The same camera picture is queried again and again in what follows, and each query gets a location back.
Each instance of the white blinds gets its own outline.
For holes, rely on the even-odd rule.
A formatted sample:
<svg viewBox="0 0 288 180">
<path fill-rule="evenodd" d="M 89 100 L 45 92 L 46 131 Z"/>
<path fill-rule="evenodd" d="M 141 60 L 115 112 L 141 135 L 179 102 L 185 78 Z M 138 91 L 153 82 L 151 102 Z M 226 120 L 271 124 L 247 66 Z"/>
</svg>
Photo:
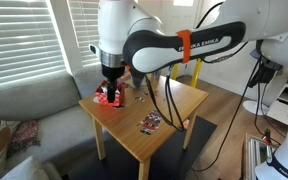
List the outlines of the white blinds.
<svg viewBox="0 0 288 180">
<path fill-rule="evenodd" d="M 97 30 L 98 0 L 68 0 L 83 66 L 99 64 L 88 45 L 99 40 Z"/>
<path fill-rule="evenodd" d="M 45 0 L 0 0 L 0 84 L 65 70 Z"/>
</svg>

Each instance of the orange band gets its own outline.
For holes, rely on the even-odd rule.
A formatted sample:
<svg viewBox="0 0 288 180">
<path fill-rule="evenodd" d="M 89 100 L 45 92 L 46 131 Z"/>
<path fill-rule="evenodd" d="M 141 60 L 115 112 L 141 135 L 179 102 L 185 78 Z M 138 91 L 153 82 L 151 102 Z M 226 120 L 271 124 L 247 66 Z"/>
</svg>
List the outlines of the orange band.
<svg viewBox="0 0 288 180">
<path fill-rule="evenodd" d="M 191 56 L 191 31 L 188 29 L 176 33 L 183 40 L 183 63 L 187 63 Z"/>
</svg>

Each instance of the gray couch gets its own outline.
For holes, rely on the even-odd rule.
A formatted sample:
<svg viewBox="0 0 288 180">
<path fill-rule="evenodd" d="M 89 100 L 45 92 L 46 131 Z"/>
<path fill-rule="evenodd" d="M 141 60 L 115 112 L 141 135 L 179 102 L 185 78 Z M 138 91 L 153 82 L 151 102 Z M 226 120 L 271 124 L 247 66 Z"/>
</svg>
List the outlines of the gray couch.
<svg viewBox="0 0 288 180">
<path fill-rule="evenodd" d="M 38 120 L 40 146 L 15 153 L 6 161 L 10 170 L 34 155 L 52 162 L 61 175 L 82 157 L 96 152 L 93 123 L 78 101 L 94 93 L 104 79 L 98 71 L 63 72 L 0 86 L 0 120 Z"/>
</svg>

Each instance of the table leg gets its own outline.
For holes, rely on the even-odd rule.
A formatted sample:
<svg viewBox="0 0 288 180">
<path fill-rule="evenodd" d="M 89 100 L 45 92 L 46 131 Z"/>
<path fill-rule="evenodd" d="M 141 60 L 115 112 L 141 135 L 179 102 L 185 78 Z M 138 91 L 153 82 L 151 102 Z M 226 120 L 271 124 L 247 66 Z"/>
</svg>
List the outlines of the table leg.
<svg viewBox="0 0 288 180">
<path fill-rule="evenodd" d="M 186 149 L 188 144 L 190 143 L 191 135 L 192 135 L 194 124 L 195 124 L 196 115 L 197 115 L 197 110 L 195 109 L 194 112 L 191 114 L 191 117 L 190 117 L 190 123 L 188 124 L 187 132 L 185 135 L 183 149 Z"/>
<path fill-rule="evenodd" d="M 102 125 L 100 123 L 98 123 L 94 117 L 92 117 L 92 119 L 93 119 L 93 125 L 94 125 L 94 130 L 95 130 L 95 138 L 96 138 L 98 158 L 100 160 L 102 160 L 105 158 L 105 148 L 104 148 Z"/>
<path fill-rule="evenodd" d="M 139 175 L 138 175 L 139 180 L 148 179 L 148 174 L 150 172 L 150 163 L 151 163 L 151 158 L 147 159 L 144 162 L 140 162 L 140 170 L 139 170 Z"/>
</svg>

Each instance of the white cabinet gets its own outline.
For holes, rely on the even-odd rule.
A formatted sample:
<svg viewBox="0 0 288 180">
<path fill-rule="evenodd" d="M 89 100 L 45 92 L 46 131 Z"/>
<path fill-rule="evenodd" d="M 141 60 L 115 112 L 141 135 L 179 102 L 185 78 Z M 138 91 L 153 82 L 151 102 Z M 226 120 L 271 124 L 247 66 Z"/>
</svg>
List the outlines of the white cabinet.
<svg viewBox="0 0 288 180">
<path fill-rule="evenodd" d="M 288 125 L 288 81 L 270 106 L 267 116 Z"/>
</svg>

